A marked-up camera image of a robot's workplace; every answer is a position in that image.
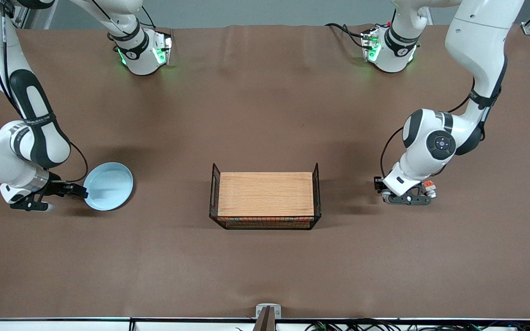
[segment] gray floor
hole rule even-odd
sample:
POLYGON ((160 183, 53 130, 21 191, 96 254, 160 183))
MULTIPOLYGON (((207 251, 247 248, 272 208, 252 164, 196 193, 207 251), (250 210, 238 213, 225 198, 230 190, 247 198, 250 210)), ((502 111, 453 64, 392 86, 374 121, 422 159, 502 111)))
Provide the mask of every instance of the gray floor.
MULTIPOLYGON (((385 23, 392 17, 388 0, 145 0, 156 25, 177 28, 216 28, 229 25, 324 25, 326 23, 385 23)), ((102 25, 69 0, 34 15, 36 29, 102 29, 102 25)), ((434 24, 448 24, 456 8, 432 8, 434 24)), ((524 2, 517 22, 530 17, 524 2)), ((142 22, 149 20, 142 13, 142 22)))

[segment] white robot link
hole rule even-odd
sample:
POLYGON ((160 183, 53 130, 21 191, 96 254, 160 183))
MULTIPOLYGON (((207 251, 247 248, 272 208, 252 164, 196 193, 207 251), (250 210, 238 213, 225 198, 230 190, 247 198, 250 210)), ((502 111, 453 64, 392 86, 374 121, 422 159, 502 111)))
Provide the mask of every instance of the white robot link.
MULTIPOLYGON (((51 211, 53 205, 42 202, 46 195, 87 196, 84 187, 73 183, 78 180, 63 181, 48 170, 65 162, 71 145, 75 145, 61 130, 11 22, 14 5, 43 9, 53 2, 0 0, 0 90, 22 118, 0 129, 0 193, 13 209, 51 211)), ((131 72, 150 74, 166 62, 161 57, 168 55, 166 46, 170 48, 170 37, 140 27, 133 13, 141 7, 141 0, 73 2, 109 28, 121 52, 132 53, 123 61, 131 72)))
POLYGON ((427 25, 421 8, 458 6, 462 0, 390 0, 396 7, 389 26, 381 25, 364 34, 367 61, 387 73, 402 71, 412 61, 416 45, 427 25))
POLYGON ((523 1, 461 2, 445 46, 473 74, 467 108, 462 115, 419 109, 408 117, 402 130, 406 152, 385 178, 375 178, 385 202, 428 205, 436 193, 434 184, 425 180, 454 155, 472 151, 484 139, 484 122, 501 92, 507 68, 504 44, 523 1))

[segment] brown table surface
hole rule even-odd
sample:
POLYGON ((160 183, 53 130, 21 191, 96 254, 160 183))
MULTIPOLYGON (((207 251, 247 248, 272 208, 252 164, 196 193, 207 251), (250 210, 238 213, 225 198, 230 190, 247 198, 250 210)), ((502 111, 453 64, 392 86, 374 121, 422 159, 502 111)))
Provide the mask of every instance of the brown table surface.
MULTIPOLYGON (((414 62, 385 74, 327 27, 177 30, 172 66, 136 77, 105 31, 20 31, 61 127, 92 167, 134 173, 123 208, 0 197, 0 317, 253 315, 530 318, 530 37, 513 28, 502 96, 477 150, 435 180, 428 207, 372 187, 391 133, 448 110, 472 78, 428 27, 414 62), (208 218, 222 171, 311 171, 312 231, 225 231, 208 218)), ((16 119, 0 93, 0 126, 16 119)), ((396 141, 386 166, 404 151, 396 141)), ((80 176, 77 153, 53 171, 80 176)))

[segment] green led light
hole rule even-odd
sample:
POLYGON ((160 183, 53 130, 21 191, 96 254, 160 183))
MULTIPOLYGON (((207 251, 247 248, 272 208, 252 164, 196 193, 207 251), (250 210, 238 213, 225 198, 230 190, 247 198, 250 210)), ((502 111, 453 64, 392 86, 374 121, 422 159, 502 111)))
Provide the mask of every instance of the green led light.
POLYGON ((124 59, 124 55, 122 55, 122 51, 120 51, 119 48, 118 48, 118 54, 119 54, 120 57, 122 58, 122 63, 124 63, 124 65, 126 65, 126 59, 124 59))
POLYGON ((410 57, 408 58, 408 62, 412 61, 412 57, 414 56, 414 51, 416 51, 416 46, 412 48, 412 51, 410 51, 410 57))
POLYGON ((153 48, 154 50, 154 53, 155 53, 155 57, 156 57, 156 62, 158 62, 159 64, 163 64, 166 62, 166 59, 165 59, 165 52, 163 52, 162 50, 157 50, 156 48, 153 48))
POLYGON ((376 46, 369 51, 369 60, 374 62, 377 59, 377 54, 381 50, 381 44, 378 42, 376 46))

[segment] black strap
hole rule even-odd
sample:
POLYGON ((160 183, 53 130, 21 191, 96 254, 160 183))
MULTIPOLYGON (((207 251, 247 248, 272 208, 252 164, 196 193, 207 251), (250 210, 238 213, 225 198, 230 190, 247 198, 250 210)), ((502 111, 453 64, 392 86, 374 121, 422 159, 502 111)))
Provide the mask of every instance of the black strap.
POLYGON ((483 96, 480 96, 477 92, 472 89, 469 91, 469 98, 474 102, 478 104, 478 109, 482 110, 486 107, 492 107, 494 103, 496 103, 496 99, 498 99, 498 96, 500 96, 500 93, 502 92, 502 86, 498 88, 498 93, 496 93, 494 96, 490 98, 486 98, 483 96))
POLYGON ((15 11, 15 7, 13 6, 13 3, 10 0, 0 0, 0 10, 9 16, 9 18, 13 18, 13 12, 15 11))
POLYGON ((453 131, 453 115, 450 113, 442 113, 444 118, 444 125, 443 128, 448 132, 451 133, 453 131))
POLYGON ((403 38, 399 36, 398 34, 396 34, 390 27, 389 29, 386 30, 386 33, 383 36, 383 38, 386 41, 386 46, 394 52, 395 56, 405 57, 406 55, 408 55, 408 53, 410 53, 410 51, 414 49, 414 47, 416 46, 416 42, 418 41, 420 36, 414 39, 403 38), (394 36, 395 40, 398 40, 399 42, 403 42, 409 45, 404 46, 404 45, 398 44, 392 39, 392 35, 394 36))
POLYGON ((115 35, 112 35, 112 34, 110 34, 110 35, 112 36, 112 38, 114 38, 115 41, 128 41, 130 39, 133 39, 138 34, 139 30, 140 30, 140 21, 137 18, 136 19, 136 28, 130 34, 127 34, 125 36, 115 36, 115 35))
POLYGON ((403 36, 397 34, 392 27, 389 28, 389 31, 391 32, 392 36, 395 40, 403 43, 403 44, 414 44, 418 41, 418 39, 421 37, 420 35, 416 38, 404 38, 403 36))
POLYGON ((40 126, 45 126, 48 123, 54 122, 57 120, 57 116, 54 113, 48 113, 44 116, 36 117, 36 119, 23 120, 31 128, 38 128, 40 126))
POLYGON ((146 32, 144 32, 143 42, 141 42, 141 44, 139 44, 138 46, 134 48, 130 48, 129 50, 127 50, 126 48, 122 48, 122 47, 118 47, 118 49, 120 50, 122 55, 124 55, 126 58, 138 59, 140 57, 140 54, 142 54, 147 49, 147 47, 149 47, 149 41, 150 41, 149 35, 146 32))

